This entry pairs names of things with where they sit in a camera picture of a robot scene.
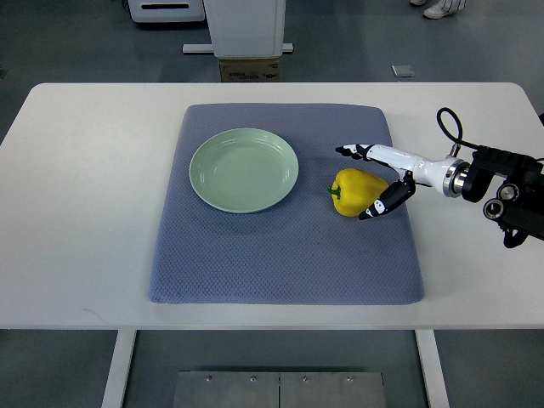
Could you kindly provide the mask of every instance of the cardboard box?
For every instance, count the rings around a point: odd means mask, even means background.
[[[221,82],[281,82],[280,57],[220,59]]]

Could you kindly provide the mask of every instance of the bell pepper stem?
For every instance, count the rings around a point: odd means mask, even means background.
[[[340,186],[338,186],[338,188],[334,189],[334,190],[332,189],[332,186],[330,186],[328,188],[328,191],[329,191],[329,193],[331,193],[331,194],[335,195],[336,197],[338,197],[338,200],[340,200]]]

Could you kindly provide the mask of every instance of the black cable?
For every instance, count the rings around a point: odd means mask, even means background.
[[[447,112],[451,115],[451,117],[453,117],[453,120],[456,121],[456,125],[457,125],[457,137],[455,137],[453,134],[450,133],[450,131],[448,129],[446,129],[445,125],[444,125],[444,122],[442,122],[442,114],[444,112]],[[459,117],[456,115],[456,113],[451,110],[450,108],[442,108],[440,109],[437,114],[436,114],[436,120],[437,122],[439,123],[439,126],[440,126],[440,129],[442,129],[442,132],[444,132],[444,134],[446,135],[446,137],[451,140],[453,143],[457,143],[461,146],[465,146],[465,147],[469,147],[470,149],[475,149],[477,150],[478,149],[478,146],[476,144],[472,144],[472,143],[469,143],[469,142],[466,142],[462,139],[462,125],[461,125],[461,121],[459,120]]]

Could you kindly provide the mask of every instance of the table leg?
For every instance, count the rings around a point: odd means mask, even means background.
[[[102,408],[122,408],[135,339],[135,330],[124,329],[117,332]]]
[[[450,408],[434,331],[416,330],[416,340],[427,389],[428,406],[429,408]]]

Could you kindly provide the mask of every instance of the shoe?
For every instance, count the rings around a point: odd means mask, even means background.
[[[444,11],[442,9],[442,6],[440,6],[438,3],[436,3],[434,6],[431,6],[431,7],[427,8],[423,12],[423,16],[427,17],[428,19],[431,19],[431,20],[438,20],[438,19],[441,19],[442,17],[445,17],[446,15],[452,15],[456,11],[457,10],[455,10],[455,11]]]

